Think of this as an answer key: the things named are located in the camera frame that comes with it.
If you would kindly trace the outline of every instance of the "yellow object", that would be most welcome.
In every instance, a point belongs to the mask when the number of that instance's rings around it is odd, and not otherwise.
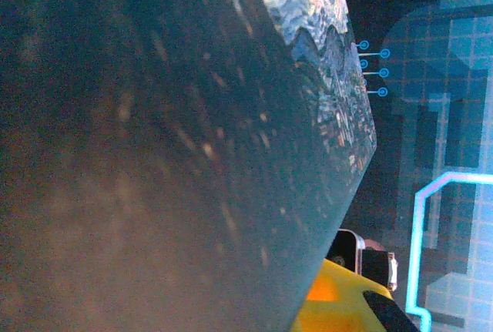
[[[384,286],[324,260],[291,332],[386,332],[363,297],[367,290],[392,299]]]

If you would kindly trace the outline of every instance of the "blue circle marker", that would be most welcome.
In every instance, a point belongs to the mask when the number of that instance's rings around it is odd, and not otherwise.
[[[382,78],[387,78],[389,74],[390,74],[390,72],[388,71],[387,68],[382,68],[378,72],[378,75],[381,76]]]
[[[370,48],[370,43],[365,39],[364,41],[359,42],[356,46],[359,47],[359,49],[365,50]]]
[[[388,89],[385,88],[385,87],[380,87],[378,90],[377,90],[377,94],[380,96],[380,97],[385,97],[386,95],[388,95]]]
[[[391,57],[391,50],[390,49],[382,49],[380,51],[380,57],[382,59],[388,59],[389,57]]]

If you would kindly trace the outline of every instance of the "yellow plastic part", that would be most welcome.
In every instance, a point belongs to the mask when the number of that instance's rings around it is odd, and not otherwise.
[[[386,287],[324,260],[291,332],[385,332],[366,290],[392,299]]]

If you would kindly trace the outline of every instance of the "blue light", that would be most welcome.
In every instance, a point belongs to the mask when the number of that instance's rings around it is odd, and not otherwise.
[[[414,195],[414,217],[407,278],[406,313],[421,318],[421,332],[431,332],[431,314],[418,306],[418,282],[423,243],[424,204],[426,199],[450,182],[493,185],[493,174],[446,172]]]

